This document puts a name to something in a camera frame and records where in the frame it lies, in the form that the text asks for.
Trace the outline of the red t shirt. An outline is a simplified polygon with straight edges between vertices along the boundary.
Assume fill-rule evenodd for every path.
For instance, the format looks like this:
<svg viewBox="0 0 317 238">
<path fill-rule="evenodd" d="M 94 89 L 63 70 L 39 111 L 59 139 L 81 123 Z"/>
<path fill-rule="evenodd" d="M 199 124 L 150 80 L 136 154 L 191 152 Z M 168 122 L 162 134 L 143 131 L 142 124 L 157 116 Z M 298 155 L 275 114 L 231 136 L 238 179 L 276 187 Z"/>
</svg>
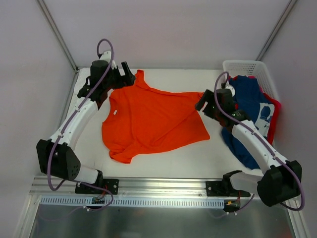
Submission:
<svg viewBox="0 0 317 238">
<path fill-rule="evenodd" d="M 236 108 L 243 110 L 253 121 L 259 133 L 273 143 L 281 103 L 265 93 L 253 76 L 230 77 L 228 83 L 235 89 Z"/>
</svg>

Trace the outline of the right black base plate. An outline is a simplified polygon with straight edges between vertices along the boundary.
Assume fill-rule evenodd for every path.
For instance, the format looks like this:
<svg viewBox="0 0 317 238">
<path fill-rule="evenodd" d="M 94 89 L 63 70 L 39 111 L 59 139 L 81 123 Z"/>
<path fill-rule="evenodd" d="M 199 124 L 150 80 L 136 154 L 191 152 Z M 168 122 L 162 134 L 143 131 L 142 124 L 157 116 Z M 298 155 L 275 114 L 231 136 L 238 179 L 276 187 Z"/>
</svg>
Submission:
<svg viewBox="0 0 317 238">
<path fill-rule="evenodd" d="M 242 190 L 235 190 L 232 185 L 222 180 L 206 181 L 208 197 L 250 197 L 251 194 Z"/>
</svg>

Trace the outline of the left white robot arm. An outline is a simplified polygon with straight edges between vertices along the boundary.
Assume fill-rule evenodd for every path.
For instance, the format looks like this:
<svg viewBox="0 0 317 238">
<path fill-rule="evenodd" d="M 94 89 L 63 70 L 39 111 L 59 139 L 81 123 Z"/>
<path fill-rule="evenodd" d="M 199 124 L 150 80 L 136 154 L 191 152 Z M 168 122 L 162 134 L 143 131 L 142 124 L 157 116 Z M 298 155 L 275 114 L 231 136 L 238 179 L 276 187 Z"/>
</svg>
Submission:
<svg viewBox="0 0 317 238">
<path fill-rule="evenodd" d="M 76 94 L 70 115 L 47 140 L 36 145 L 40 171 L 48 177 L 86 183 L 91 193 L 102 191 L 102 172 L 81 164 L 74 149 L 89 120 L 107 99 L 109 90 L 132 86 L 135 76 L 127 62 L 122 62 L 123 74 L 108 59 L 92 62 L 90 75 Z"/>
</svg>

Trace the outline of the blue printed t shirt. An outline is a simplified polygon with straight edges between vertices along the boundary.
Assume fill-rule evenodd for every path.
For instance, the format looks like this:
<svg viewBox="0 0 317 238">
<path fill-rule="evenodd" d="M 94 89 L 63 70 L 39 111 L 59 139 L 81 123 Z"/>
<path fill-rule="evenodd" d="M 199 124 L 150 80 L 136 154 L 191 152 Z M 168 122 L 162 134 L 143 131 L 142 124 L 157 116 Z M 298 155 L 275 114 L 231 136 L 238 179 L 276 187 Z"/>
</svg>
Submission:
<svg viewBox="0 0 317 238">
<path fill-rule="evenodd" d="M 264 93 L 255 77 L 236 76 L 229 79 L 234 88 L 233 100 L 236 108 L 243 110 L 253 121 L 259 133 L 270 143 L 273 143 L 277 119 L 281 104 Z M 233 155 L 248 169 L 258 169 L 256 160 L 251 156 L 243 144 L 223 128 L 221 135 L 224 143 Z"/>
</svg>

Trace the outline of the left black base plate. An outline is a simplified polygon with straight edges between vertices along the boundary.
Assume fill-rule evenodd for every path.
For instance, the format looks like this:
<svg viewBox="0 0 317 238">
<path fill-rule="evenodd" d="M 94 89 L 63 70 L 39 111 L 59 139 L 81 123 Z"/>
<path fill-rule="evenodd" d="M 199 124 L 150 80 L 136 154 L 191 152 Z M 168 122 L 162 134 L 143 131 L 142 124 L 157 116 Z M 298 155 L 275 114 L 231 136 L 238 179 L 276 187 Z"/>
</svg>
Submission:
<svg viewBox="0 0 317 238">
<path fill-rule="evenodd" d="M 100 178 L 100 179 L 97 179 L 97 181 L 90 186 L 80 183 L 79 185 L 76 185 L 75 193 L 76 194 L 94 194 L 94 195 L 97 195 L 97 194 L 101 195 L 103 193 L 103 190 L 93 188 L 92 186 L 107 189 L 113 195 L 117 195 L 118 188 L 119 188 L 119 180 L 113 179 L 113 178 Z"/>
</svg>

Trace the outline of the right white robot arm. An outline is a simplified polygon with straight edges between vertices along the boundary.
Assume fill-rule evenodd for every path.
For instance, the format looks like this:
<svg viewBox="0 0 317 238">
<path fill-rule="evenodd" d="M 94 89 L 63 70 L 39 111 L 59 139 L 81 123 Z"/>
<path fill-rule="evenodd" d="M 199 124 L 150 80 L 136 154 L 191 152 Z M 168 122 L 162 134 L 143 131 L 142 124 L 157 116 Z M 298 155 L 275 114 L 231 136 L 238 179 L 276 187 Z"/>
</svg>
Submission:
<svg viewBox="0 0 317 238">
<path fill-rule="evenodd" d="M 248 150 L 262 172 L 262 176 L 242 171 L 229 173 L 221 187 L 225 195 L 233 196 L 242 190 L 259 196 L 268 207 L 281 204 L 293 211 L 304 208 L 301 165 L 281 155 L 259 133 L 250 117 L 235 109 L 229 89 L 206 90 L 195 108 L 226 128 Z"/>
</svg>

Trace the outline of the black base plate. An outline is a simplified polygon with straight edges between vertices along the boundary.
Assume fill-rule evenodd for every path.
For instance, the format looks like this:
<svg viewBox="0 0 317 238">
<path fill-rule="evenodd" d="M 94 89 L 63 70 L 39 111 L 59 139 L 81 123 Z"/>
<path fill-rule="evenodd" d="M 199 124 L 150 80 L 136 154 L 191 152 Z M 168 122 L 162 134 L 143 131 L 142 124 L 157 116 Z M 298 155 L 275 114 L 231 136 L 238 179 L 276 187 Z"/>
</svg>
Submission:
<svg viewBox="0 0 317 238">
<path fill-rule="evenodd" d="M 76 185 L 75 193 L 76 194 L 94 194 L 94 195 L 97 195 L 97 194 L 101 195 L 103 193 L 103 190 L 93 188 L 92 186 L 107 189 L 113 195 L 117 195 L 118 188 L 119 188 L 119 180 L 113 179 L 113 178 L 100 178 L 100 179 L 97 179 L 97 181 L 90 186 L 80 183 L 79 185 Z"/>
<path fill-rule="evenodd" d="M 206 181 L 208 197 L 250 197 L 251 194 L 242 190 L 235 190 L 232 185 L 222 180 Z"/>
</svg>

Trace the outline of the aluminium mounting rail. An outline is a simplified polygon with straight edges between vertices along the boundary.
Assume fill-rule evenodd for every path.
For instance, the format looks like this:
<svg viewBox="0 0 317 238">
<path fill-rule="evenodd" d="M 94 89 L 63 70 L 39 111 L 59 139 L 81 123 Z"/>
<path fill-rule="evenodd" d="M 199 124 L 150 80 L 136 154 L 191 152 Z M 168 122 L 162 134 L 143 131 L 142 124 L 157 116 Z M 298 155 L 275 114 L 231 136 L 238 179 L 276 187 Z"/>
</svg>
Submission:
<svg viewBox="0 0 317 238">
<path fill-rule="evenodd" d="M 203 198 L 211 190 L 215 183 L 221 183 L 221 179 L 206 178 L 120 178 L 116 177 L 118 185 L 112 188 L 121 197 L 165 197 L 165 198 Z M 75 182 L 66 181 L 57 190 L 49 188 L 45 176 L 34 178 L 30 193 L 38 195 L 73 195 Z"/>
</svg>

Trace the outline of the folded white t shirt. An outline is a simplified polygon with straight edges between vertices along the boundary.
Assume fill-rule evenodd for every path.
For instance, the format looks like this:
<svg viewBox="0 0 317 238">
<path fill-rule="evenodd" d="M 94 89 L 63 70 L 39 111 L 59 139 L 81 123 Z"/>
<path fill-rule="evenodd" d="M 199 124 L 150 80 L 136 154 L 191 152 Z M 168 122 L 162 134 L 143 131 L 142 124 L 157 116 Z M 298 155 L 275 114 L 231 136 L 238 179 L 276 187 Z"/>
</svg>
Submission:
<svg viewBox="0 0 317 238">
<path fill-rule="evenodd" d="M 76 96 L 78 95 L 80 89 L 85 85 L 86 78 L 88 76 L 90 76 L 90 69 L 88 67 L 79 70 L 77 81 L 74 86 L 74 91 L 73 91 L 74 95 Z"/>
</svg>

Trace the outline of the white plastic basket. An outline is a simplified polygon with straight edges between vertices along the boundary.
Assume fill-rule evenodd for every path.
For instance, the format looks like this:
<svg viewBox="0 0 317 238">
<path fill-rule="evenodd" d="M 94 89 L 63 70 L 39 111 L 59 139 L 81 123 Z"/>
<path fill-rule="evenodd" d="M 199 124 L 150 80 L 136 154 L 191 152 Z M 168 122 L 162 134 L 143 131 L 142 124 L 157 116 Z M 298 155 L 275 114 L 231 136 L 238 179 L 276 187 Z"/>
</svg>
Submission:
<svg viewBox="0 0 317 238">
<path fill-rule="evenodd" d="M 271 79 L 267 66 L 263 62 L 255 60 L 225 60 L 222 66 L 223 70 L 227 71 L 232 78 L 238 75 L 255 77 L 262 90 L 271 98 L 279 101 L 276 86 Z"/>
</svg>

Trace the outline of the orange t shirt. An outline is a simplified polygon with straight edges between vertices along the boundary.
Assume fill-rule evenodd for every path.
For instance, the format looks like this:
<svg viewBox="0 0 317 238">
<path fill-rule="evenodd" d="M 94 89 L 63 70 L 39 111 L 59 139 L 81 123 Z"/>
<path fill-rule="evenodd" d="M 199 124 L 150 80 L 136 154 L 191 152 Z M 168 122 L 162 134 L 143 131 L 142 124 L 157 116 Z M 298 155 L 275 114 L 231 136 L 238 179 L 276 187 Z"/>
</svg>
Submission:
<svg viewBox="0 0 317 238">
<path fill-rule="evenodd" d="M 116 89 L 109 97 L 102 140 L 111 159 L 130 164 L 139 154 L 167 152 L 210 139 L 195 109 L 202 93 L 152 88 L 142 70 L 135 77 L 134 85 Z"/>
</svg>

